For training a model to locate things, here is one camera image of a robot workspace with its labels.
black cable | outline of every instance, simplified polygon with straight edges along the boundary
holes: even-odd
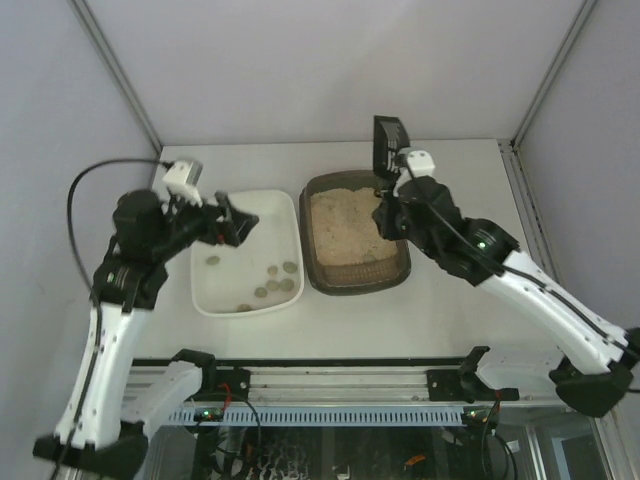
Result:
[[[422,195],[423,201],[425,202],[427,208],[429,208],[431,213],[433,213],[436,216],[436,218],[445,227],[447,227],[451,231],[451,233],[453,233],[453,235],[458,240],[460,240],[467,248],[471,249],[471,251],[473,251],[474,254],[476,254],[478,257],[480,257],[480,258],[476,258],[476,260],[487,271],[491,272],[494,275],[498,275],[498,276],[502,275],[504,272],[509,272],[512,275],[516,275],[516,276],[518,276],[520,278],[524,278],[525,280],[529,280],[530,282],[534,283],[538,288],[541,288],[541,289],[545,290],[546,292],[548,292],[551,296],[553,296],[558,301],[560,301],[560,303],[562,303],[565,307],[567,307],[569,310],[571,310],[573,313],[575,313],[580,318],[580,320],[582,320],[589,327],[591,327],[591,329],[593,329],[593,331],[595,331],[598,335],[600,335],[605,342],[611,343],[613,346],[619,348],[622,352],[624,352],[627,355],[633,357],[636,361],[640,361],[640,355],[639,354],[637,354],[633,350],[627,348],[625,345],[622,345],[617,340],[613,340],[613,339],[609,338],[609,335],[607,335],[607,333],[604,330],[602,330],[595,323],[593,323],[589,319],[589,317],[587,317],[578,307],[576,307],[573,303],[571,303],[569,300],[567,300],[560,293],[548,288],[548,285],[546,283],[538,280],[533,275],[529,275],[528,273],[522,272],[522,271],[520,271],[518,269],[509,267],[507,265],[503,265],[503,264],[497,262],[496,260],[488,257],[482,250],[478,249],[475,245],[472,245],[471,242],[469,242],[469,240],[467,240],[460,232],[458,232],[458,230],[456,230],[456,228],[453,225],[451,225],[447,221],[447,219],[444,218],[440,214],[440,212],[438,212],[438,210],[431,204],[431,200],[429,200],[429,196],[422,189],[422,187],[420,186],[419,182],[417,181],[417,178],[416,178],[415,174],[413,173],[413,170],[409,166],[409,162],[405,161],[404,162],[404,167],[407,169],[407,172],[409,173],[409,176],[411,177],[411,180],[414,182],[414,185],[416,186],[416,189],[418,190],[418,192],[420,192],[420,195]],[[483,262],[488,262],[493,268],[490,268],[489,266],[487,266],[487,264],[485,264]]]
[[[247,407],[249,407],[249,409],[251,410],[251,413],[253,413],[253,417],[255,418],[256,421],[256,428],[257,428],[257,436],[258,436],[258,441],[257,441],[257,445],[256,445],[256,452],[260,452],[260,449],[262,448],[262,424],[260,423],[260,414],[258,413],[258,411],[256,410],[256,408],[251,404],[251,402],[249,400],[246,400],[244,398],[242,398],[240,395],[237,395],[235,393],[229,393],[229,392],[213,392],[213,393],[203,393],[203,394],[196,394],[193,397],[191,397],[191,399],[193,401],[198,401],[198,398],[207,398],[210,399],[211,397],[231,397],[234,400],[237,400],[239,402],[244,403]]]
[[[516,464],[516,457],[513,454],[513,451],[509,448],[509,445],[507,445],[507,442],[505,442],[504,438],[502,438],[497,433],[494,433],[493,436],[496,438],[498,443],[500,443],[504,451],[509,455],[509,459],[511,460],[511,467],[513,468],[513,480],[518,480],[518,465]],[[503,477],[503,479],[507,478],[506,474],[508,472],[509,464],[507,464],[507,469],[505,471],[505,476]]]
[[[487,436],[489,435],[489,424],[491,423],[491,417],[493,417],[500,407],[500,398],[497,398],[491,410],[487,414],[487,418],[484,423],[484,427],[482,428],[482,437],[480,437],[480,463],[482,464],[482,473],[484,473],[485,477],[489,477],[490,473],[487,470],[487,462],[485,461],[485,449],[487,446]]]
[[[71,246],[71,254],[73,255],[73,260],[78,267],[78,271],[80,272],[80,277],[82,278],[83,283],[89,290],[89,296],[91,298],[91,302],[96,309],[96,332],[95,332],[95,340],[94,340],[94,350],[91,355],[91,361],[89,362],[89,368],[87,369],[87,375],[84,379],[84,384],[82,385],[82,390],[80,391],[80,398],[78,399],[78,404],[76,405],[76,411],[73,415],[73,427],[69,432],[69,436],[67,437],[66,444],[64,445],[62,452],[60,452],[60,456],[56,460],[55,467],[51,472],[50,480],[54,480],[58,473],[60,472],[60,467],[62,466],[62,462],[64,458],[67,456],[69,448],[71,448],[71,442],[73,441],[73,437],[76,434],[78,421],[80,420],[80,416],[82,415],[82,407],[84,406],[84,401],[87,396],[87,392],[89,390],[89,384],[91,383],[91,377],[93,376],[93,370],[95,369],[96,362],[98,360],[98,354],[100,350],[100,342],[102,341],[102,308],[100,307],[100,301],[98,299],[98,295],[96,291],[93,289],[93,285],[91,283],[91,278],[87,273],[87,269],[82,262],[82,258],[80,258],[80,252],[78,250],[78,244],[76,242],[75,232],[73,230],[73,197],[75,195],[76,189],[78,188],[78,184],[80,181],[90,172],[96,170],[98,168],[104,167],[106,165],[113,164],[124,164],[124,163],[148,163],[152,165],[163,165],[165,167],[169,167],[171,164],[167,162],[160,162],[158,160],[148,160],[148,159],[135,159],[135,158],[123,158],[123,159],[112,159],[112,160],[104,160],[102,162],[95,163],[84,170],[82,170],[76,178],[71,183],[69,187],[69,193],[67,194],[67,235],[69,238],[69,245]]]

white container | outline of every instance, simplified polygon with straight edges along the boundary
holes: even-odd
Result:
[[[238,248],[226,245],[210,246],[196,242],[191,247],[191,297],[193,305],[209,317],[242,317],[271,312],[291,305],[302,294],[304,274],[300,231],[293,200],[279,190],[253,190],[229,195],[234,207],[258,215],[260,222]],[[217,265],[208,265],[209,257],[217,256]],[[293,262],[298,269],[288,274],[284,262]],[[267,269],[275,265],[273,277]],[[278,282],[289,278],[294,287],[290,292],[269,292],[258,298],[254,292],[265,287],[268,280]],[[237,312],[248,304],[252,310]]]

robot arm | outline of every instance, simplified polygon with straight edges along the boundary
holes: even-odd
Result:
[[[138,190],[118,201],[116,227],[93,277],[99,303],[91,310],[89,336],[71,398],[52,435],[41,437],[35,456],[96,472],[133,478],[149,440],[176,406],[212,388],[215,359],[181,351],[162,378],[122,409],[135,348],[167,279],[165,264],[195,241],[238,247],[258,217],[236,210],[226,194],[203,201],[195,183],[201,165],[175,162],[163,181],[168,204]]]
[[[373,214],[381,236],[411,241],[450,275],[491,292],[542,328],[565,356],[549,378],[569,406],[596,417],[613,408],[633,379],[639,332],[590,311],[495,223],[463,217],[449,189],[432,177],[433,159],[410,147],[399,119],[375,117],[373,162],[385,183]],[[492,389],[509,386],[486,380]]]

